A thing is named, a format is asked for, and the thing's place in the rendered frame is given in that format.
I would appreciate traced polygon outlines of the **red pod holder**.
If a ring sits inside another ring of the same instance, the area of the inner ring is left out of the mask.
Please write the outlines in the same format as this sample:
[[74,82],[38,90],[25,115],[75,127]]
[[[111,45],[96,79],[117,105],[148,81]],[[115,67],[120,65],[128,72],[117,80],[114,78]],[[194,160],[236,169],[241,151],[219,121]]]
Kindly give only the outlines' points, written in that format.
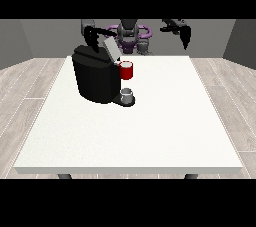
[[120,78],[129,80],[133,77],[133,63],[130,61],[122,61],[119,63]]

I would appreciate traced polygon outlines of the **black coffee machine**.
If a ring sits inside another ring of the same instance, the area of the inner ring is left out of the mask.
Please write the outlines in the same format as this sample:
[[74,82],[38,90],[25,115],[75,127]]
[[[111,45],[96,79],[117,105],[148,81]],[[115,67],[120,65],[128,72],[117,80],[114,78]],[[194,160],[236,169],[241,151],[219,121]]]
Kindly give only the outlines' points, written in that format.
[[103,47],[96,53],[90,46],[80,45],[74,50],[72,62],[79,93],[85,99],[101,104],[116,103],[123,107],[135,104],[121,102],[121,79],[118,59],[113,62]]

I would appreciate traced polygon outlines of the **pale grey machine lid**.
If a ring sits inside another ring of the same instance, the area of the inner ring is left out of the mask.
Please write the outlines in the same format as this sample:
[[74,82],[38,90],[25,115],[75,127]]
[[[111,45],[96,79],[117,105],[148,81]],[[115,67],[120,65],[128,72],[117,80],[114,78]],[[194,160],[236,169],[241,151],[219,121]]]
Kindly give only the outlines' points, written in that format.
[[122,55],[113,37],[109,37],[102,42],[104,48],[107,50],[111,60],[116,62]]

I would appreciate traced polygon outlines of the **small grey coffee pod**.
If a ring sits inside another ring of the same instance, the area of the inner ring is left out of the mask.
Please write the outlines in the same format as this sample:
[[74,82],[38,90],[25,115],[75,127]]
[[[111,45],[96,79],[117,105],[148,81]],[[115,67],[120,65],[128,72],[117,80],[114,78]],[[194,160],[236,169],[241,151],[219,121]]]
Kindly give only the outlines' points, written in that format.
[[147,39],[141,39],[137,43],[137,53],[146,55],[148,53],[149,41]]

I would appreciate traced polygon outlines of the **small grey cup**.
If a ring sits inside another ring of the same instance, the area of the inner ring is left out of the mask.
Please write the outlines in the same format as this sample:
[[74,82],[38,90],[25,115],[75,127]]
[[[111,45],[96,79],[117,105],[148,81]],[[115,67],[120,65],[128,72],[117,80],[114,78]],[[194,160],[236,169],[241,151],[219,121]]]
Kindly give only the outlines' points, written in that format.
[[133,100],[133,92],[130,88],[123,88],[120,91],[121,102],[124,104],[129,104]]

